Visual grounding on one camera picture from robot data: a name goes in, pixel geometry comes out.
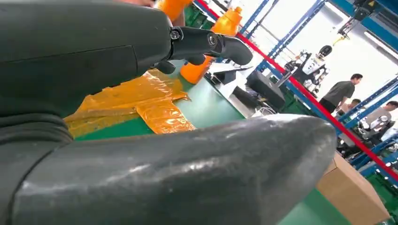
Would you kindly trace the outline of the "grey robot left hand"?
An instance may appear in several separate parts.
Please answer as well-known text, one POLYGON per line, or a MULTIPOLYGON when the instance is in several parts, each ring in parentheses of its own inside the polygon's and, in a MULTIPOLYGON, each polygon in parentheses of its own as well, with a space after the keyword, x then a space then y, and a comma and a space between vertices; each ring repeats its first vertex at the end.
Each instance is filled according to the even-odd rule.
POLYGON ((84 98, 172 60, 245 65, 238 38, 115 0, 0 3, 3 225, 275 225, 335 156, 327 121, 273 114, 194 131, 75 142, 84 98))

